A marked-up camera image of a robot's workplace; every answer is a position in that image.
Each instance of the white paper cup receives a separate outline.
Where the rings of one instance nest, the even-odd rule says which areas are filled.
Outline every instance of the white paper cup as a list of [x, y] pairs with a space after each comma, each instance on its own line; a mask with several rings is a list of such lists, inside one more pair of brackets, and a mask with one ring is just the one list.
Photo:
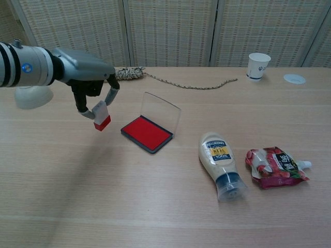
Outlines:
[[254, 82], [258, 82], [259, 80], [261, 80], [270, 60], [270, 56], [264, 53], [249, 54], [249, 61], [246, 73], [248, 79]]

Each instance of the table surface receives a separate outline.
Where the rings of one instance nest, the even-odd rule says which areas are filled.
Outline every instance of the table surface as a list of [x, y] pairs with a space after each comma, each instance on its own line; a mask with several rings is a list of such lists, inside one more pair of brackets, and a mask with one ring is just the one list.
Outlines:
[[[55, 82], [53, 100], [34, 110], [0, 89], [1, 247], [329, 247], [331, 243], [331, 69], [268, 68], [258, 82], [245, 68], [146, 68], [121, 81], [99, 132], [79, 115], [71, 89]], [[304, 85], [286, 82], [297, 73]], [[105, 84], [102, 99], [109, 86]], [[121, 135], [139, 116], [144, 92], [182, 109], [175, 138], [149, 154]], [[92, 108], [100, 98], [89, 98]], [[245, 199], [219, 203], [198, 157], [215, 131], [230, 143]], [[244, 165], [252, 148], [279, 146], [312, 162], [310, 178], [260, 190]]]

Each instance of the braided rope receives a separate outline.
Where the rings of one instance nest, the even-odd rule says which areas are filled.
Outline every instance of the braided rope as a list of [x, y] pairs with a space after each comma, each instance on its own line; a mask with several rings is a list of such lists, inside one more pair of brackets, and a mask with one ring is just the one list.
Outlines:
[[227, 83], [230, 83], [230, 82], [234, 82], [234, 81], [237, 81], [238, 79], [230, 79], [230, 80], [225, 80], [223, 83], [217, 85], [217, 86], [213, 86], [213, 87], [194, 87], [194, 86], [186, 86], [186, 85], [180, 85], [180, 84], [176, 84], [176, 83], [173, 83], [173, 82], [169, 82], [168, 80], [165, 80], [165, 79], [160, 79], [154, 75], [151, 75], [151, 74], [148, 74], [146, 72], [143, 72], [145, 68], [142, 67], [142, 66], [139, 66], [139, 67], [135, 67], [135, 68], [132, 68], [132, 69], [129, 69], [129, 68], [124, 68], [124, 69], [120, 69], [120, 70], [117, 70], [116, 73], [115, 73], [115, 76], [116, 76], [116, 79], [117, 80], [132, 80], [132, 79], [138, 79], [138, 78], [142, 78], [143, 75], [147, 75], [153, 79], [156, 79], [160, 82], [163, 82], [163, 83], [167, 83], [167, 84], [170, 84], [170, 85], [173, 85], [173, 86], [176, 86], [176, 87], [179, 87], [179, 88], [183, 88], [183, 89], [199, 89], [199, 90], [209, 90], [209, 89], [218, 89], [222, 86], [224, 86], [225, 84]]

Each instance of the mayonnaise bottle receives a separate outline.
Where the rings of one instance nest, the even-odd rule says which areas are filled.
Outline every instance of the mayonnaise bottle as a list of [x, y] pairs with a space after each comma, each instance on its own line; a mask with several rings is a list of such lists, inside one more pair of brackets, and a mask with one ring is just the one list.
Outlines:
[[237, 172], [231, 147], [221, 135], [208, 132], [201, 136], [199, 158], [215, 181], [219, 201], [237, 199], [244, 195], [247, 186]]

